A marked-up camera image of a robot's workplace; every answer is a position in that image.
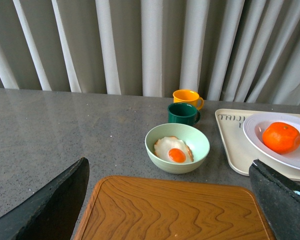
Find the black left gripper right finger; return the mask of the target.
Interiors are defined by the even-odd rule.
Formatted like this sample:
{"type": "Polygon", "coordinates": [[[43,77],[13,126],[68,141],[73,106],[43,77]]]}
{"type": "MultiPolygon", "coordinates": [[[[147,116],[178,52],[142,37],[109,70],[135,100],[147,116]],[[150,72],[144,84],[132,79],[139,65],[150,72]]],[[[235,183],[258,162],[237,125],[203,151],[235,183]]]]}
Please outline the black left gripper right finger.
{"type": "Polygon", "coordinates": [[[256,159],[248,174],[252,190],[278,240],[300,240],[300,185],[256,159]]]}

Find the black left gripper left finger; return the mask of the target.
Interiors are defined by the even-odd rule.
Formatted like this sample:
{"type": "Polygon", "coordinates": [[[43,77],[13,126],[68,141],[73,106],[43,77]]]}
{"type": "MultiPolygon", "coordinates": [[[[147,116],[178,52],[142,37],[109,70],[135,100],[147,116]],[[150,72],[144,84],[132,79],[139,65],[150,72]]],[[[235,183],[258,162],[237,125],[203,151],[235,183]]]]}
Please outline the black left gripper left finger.
{"type": "Polygon", "coordinates": [[[90,176],[82,157],[20,205],[0,217],[0,240],[69,240],[90,176]]]}

